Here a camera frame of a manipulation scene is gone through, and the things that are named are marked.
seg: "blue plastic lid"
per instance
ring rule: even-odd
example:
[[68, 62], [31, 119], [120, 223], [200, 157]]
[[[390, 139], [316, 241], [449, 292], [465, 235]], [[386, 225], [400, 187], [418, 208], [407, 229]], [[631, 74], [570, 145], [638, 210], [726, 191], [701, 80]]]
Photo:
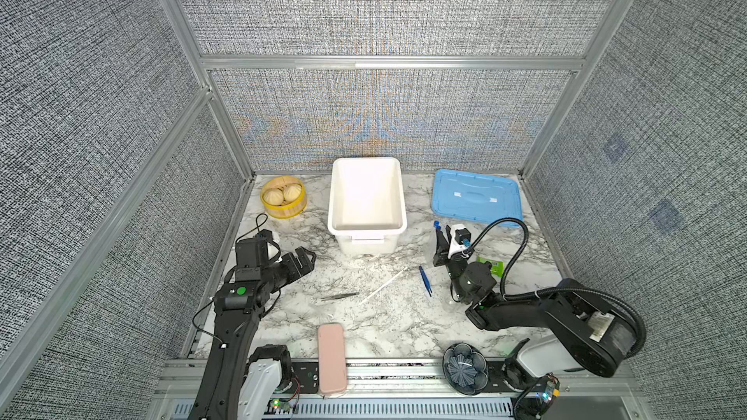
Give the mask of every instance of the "blue plastic lid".
[[[449, 169], [435, 173], [431, 209], [438, 215], [485, 224], [501, 218], [524, 219], [515, 181]], [[501, 225], [518, 227], [512, 222]]]

